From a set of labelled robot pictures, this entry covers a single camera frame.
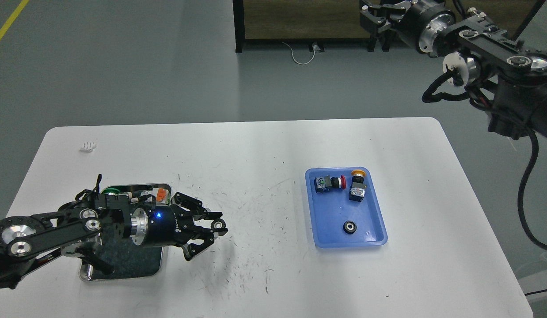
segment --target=black cable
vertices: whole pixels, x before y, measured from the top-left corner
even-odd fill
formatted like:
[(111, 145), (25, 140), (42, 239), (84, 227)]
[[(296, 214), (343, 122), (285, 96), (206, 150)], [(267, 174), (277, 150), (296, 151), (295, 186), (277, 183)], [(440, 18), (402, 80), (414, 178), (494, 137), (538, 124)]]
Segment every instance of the black cable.
[(534, 294), (540, 294), (541, 292), (547, 292), (547, 288), (546, 288), (546, 289), (543, 289), (543, 290), (537, 290), (537, 291), (528, 292), (528, 293), (525, 294), (525, 296), (534, 295)]
[(96, 193), (100, 193), (99, 190), (100, 190), (100, 181), (102, 180), (103, 178), (103, 175), (101, 175), (100, 173), (97, 175), (97, 182), (96, 182), (96, 185), (95, 185), (95, 189), (93, 189), (93, 192), (96, 192)]
[(463, 19), (467, 18), (466, 10), (464, 8), (464, 5), (462, 4), (462, 0), (452, 0), (452, 3), (454, 4), (456, 11), (462, 16)]
[(437, 93), (434, 94), (434, 92), (437, 91), (439, 86), (444, 84), (449, 78), (453, 78), (457, 74), (457, 71), (453, 70), (447, 70), (445, 73), (443, 73), (441, 76), (439, 76), (436, 80), (434, 80), (431, 85), (429, 85), (429, 88), (423, 93), (423, 97), (421, 100), (423, 102), (439, 102), (441, 100), (445, 101), (463, 101), (464, 99), (470, 98), (470, 95), (468, 92), (464, 92), (459, 95), (452, 95), (449, 93)]
[(524, 216), (524, 208), (523, 208), (524, 189), (527, 186), (528, 178), (531, 175), (532, 169), (536, 163), (536, 159), (539, 156), (539, 140), (536, 138), (535, 132), (529, 127), (527, 127), (526, 124), (524, 124), (518, 117), (508, 113), (507, 111), (503, 111), (500, 109), (492, 109), (491, 107), (483, 106), (484, 103), (486, 103), (487, 105), (488, 102), (486, 102), (486, 100), (483, 97), (482, 99), (483, 99), (482, 105), (480, 105), (474, 99), (470, 99), (470, 104), (479, 110), (488, 111), (492, 115), (498, 115), (500, 117), (504, 117), (505, 119), (508, 119), (512, 123), (520, 126), (527, 133), (528, 137), (531, 139), (531, 148), (532, 148), (531, 158), (528, 161), (528, 165), (526, 169), (524, 170), (523, 177), (521, 178), (521, 181), (519, 184), (519, 190), (517, 193), (517, 210), (518, 210), (521, 227), (523, 228), (524, 233), (527, 235), (528, 239), (530, 239), (531, 242), (537, 245), (538, 247), (547, 251), (547, 244), (540, 242), (531, 232), (531, 229), (528, 227), (527, 219)]

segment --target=plastic tray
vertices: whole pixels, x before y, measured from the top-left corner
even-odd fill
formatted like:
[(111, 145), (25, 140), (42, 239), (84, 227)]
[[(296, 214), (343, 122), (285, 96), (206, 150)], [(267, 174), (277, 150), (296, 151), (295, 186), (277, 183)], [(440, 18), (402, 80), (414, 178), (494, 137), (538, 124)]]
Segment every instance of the plastic tray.
[[(366, 196), (362, 202), (348, 199), (351, 172), (361, 169), (366, 172)], [(315, 178), (330, 175), (346, 177), (346, 189), (330, 189), (315, 192)], [(387, 232), (378, 205), (370, 172), (364, 167), (315, 168), (305, 173), (308, 203), (311, 213), (312, 235), (320, 248), (379, 246), (387, 242)], [(353, 234), (344, 232), (346, 221), (356, 223)]]

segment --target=screw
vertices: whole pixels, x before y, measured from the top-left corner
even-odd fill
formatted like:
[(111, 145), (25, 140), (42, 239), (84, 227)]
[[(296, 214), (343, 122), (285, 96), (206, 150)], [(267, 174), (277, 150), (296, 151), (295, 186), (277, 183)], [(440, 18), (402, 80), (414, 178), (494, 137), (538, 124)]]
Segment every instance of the screw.
[(100, 222), (97, 220), (88, 220), (85, 222), (85, 227), (90, 231), (96, 231), (100, 229)]
[(11, 253), (15, 256), (24, 256), (32, 250), (32, 246), (27, 242), (15, 242), (11, 246)]
[(464, 38), (469, 38), (469, 37), (474, 36), (474, 35), (476, 35), (476, 33), (473, 30), (462, 31), (462, 36)]
[(97, 215), (96, 212), (91, 209), (84, 209), (79, 213), (79, 217), (81, 219), (87, 219), (88, 217), (97, 217)]
[(528, 65), (530, 63), (528, 58), (522, 57), (522, 56), (510, 57), (507, 60), (507, 62), (508, 62), (508, 64), (517, 65), (517, 66), (525, 66), (525, 65)]
[(468, 9), (467, 13), (469, 14), (473, 14), (473, 15), (477, 15), (478, 14), (478, 10), (474, 7), (471, 7)]

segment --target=wire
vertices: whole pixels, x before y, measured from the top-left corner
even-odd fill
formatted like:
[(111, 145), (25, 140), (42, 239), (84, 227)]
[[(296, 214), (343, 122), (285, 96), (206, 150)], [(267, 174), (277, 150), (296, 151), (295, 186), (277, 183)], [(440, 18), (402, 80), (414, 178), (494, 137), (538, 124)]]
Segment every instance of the wire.
[(528, 292), (528, 293), (525, 294), (525, 296), (534, 295), (534, 294), (540, 294), (541, 292), (547, 292), (547, 288), (546, 288), (546, 289), (543, 289), (543, 290), (537, 290), (537, 291)]
[(463, 19), (467, 18), (466, 10), (464, 9), (462, 0), (452, 0), (452, 4), (454, 4), (456, 11), (458, 11), (458, 13), (462, 16)]
[(487, 101), (487, 99), (483, 96), (483, 93), (477, 90), (480, 96), (479, 98), (482, 101), (482, 105), (480, 105), (475, 99), (470, 99), (470, 104), (473, 107), (476, 107), (479, 110), (488, 111), (492, 115), (498, 115), (500, 117), (504, 117), (505, 119), (508, 119), (512, 123), (520, 126), (528, 135), (528, 137), (531, 139), (531, 158), (528, 161), (528, 165), (526, 169), (524, 170), (523, 177), (521, 178), (521, 182), (519, 184), (519, 190), (517, 193), (517, 210), (519, 215), (519, 220), (521, 223), (521, 227), (524, 230), (524, 233), (527, 235), (528, 239), (531, 240), (532, 243), (537, 245), (538, 247), (544, 249), (547, 251), (547, 244), (544, 244), (540, 242), (534, 234), (531, 232), (531, 229), (528, 227), (527, 219), (524, 216), (524, 208), (523, 208), (523, 199), (524, 199), (524, 189), (527, 186), (527, 181), (529, 176), (531, 175), (532, 169), (535, 166), (536, 159), (539, 157), (539, 140), (536, 138), (535, 132), (526, 126), (518, 117), (515, 115), (508, 113), (507, 111), (503, 111), (500, 109), (492, 109), (490, 107), (490, 103)]
[(441, 92), (433, 95), (433, 93), (436, 92), (442, 84), (444, 84), (449, 78), (453, 78), (456, 74), (456, 71), (447, 70), (435, 81), (433, 81), (431, 85), (429, 85), (429, 88), (427, 88), (427, 90), (423, 93), (423, 97), (421, 98), (421, 100), (423, 102), (439, 102), (442, 99), (444, 99), (445, 101), (463, 101), (464, 99), (470, 98), (468, 92), (464, 92), (459, 95), (452, 95), (449, 93)]
[(306, 62), (306, 63), (300, 63), (300, 62), (297, 62), (297, 60), (295, 60), (295, 56), (293, 56), (293, 49), (291, 48), (291, 46), (289, 46), (289, 44), (285, 43), (285, 42), (282, 42), (283, 44), (287, 45), (287, 47), (291, 50), (291, 58), (293, 58), (293, 62), (299, 64), (299, 65), (307, 65), (308, 63), (310, 63), (312, 61), (312, 59), (315, 58), (315, 51), (316, 49), (315, 48), (312, 48), (312, 57), (311, 59)]

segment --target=white power cord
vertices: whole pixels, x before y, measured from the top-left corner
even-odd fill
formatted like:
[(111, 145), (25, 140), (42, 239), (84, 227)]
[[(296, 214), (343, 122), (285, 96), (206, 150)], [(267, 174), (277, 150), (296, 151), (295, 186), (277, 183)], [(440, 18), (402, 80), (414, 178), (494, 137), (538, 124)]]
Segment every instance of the white power cord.
[(312, 61), (312, 59), (315, 58), (315, 52), (318, 48), (318, 45), (315, 43), (313, 46), (312, 46), (312, 57), (311, 59), (306, 62), (306, 63), (300, 63), (300, 62), (297, 62), (297, 60), (295, 60), (295, 56), (293, 56), (293, 49), (291, 48), (291, 46), (289, 46), (289, 44), (285, 43), (285, 42), (282, 42), (283, 44), (287, 45), (287, 47), (291, 50), (291, 58), (293, 58), (293, 62), (299, 64), (299, 65), (307, 65), (308, 63), (310, 63)]

